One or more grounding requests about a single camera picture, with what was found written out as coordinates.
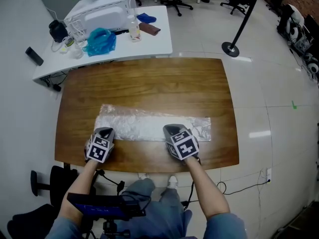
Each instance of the white floor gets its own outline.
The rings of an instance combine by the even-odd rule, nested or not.
[[[226,196],[230,209],[245,222],[250,239],[269,238],[277,228],[293,218],[309,200],[314,198],[318,155],[319,92],[290,53],[285,40],[276,32],[278,17],[258,0],[239,38],[240,57],[224,55],[221,44],[232,41],[243,15],[221,7],[225,0],[210,4],[192,4],[194,10],[168,8],[172,36],[172,57],[220,58],[223,61],[237,123],[239,165],[208,170],[214,182],[224,181],[227,193],[262,183],[260,171],[272,168],[272,182]],[[143,0],[143,6],[160,5]],[[137,174],[107,172],[109,178],[126,185]],[[158,187],[154,198],[167,184],[168,174],[151,174]],[[189,173],[178,173],[178,192],[182,200],[190,193]],[[99,179],[100,193],[112,194],[116,187]],[[198,203],[189,207],[193,217],[187,235],[202,238],[206,221]],[[94,231],[100,235],[98,222]]]

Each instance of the human arm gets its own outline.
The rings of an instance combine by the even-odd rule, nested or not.
[[[67,195],[69,193],[89,194],[97,166],[98,162],[95,160],[91,159],[87,162],[83,172],[76,178],[65,193],[58,217],[67,218],[80,227],[83,214],[67,200]]]
[[[206,219],[217,214],[229,213],[229,206],[221,191],[209,178],[205,170],[193,156],[184,160],[193,178],[198,201]]]

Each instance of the blue plastic bag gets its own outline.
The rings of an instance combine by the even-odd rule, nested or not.
[[[89,57],[108,54],[115,50],[116,35],[104,28],[97,28],[91,32],[88,38],[88,45],[83,48]]]

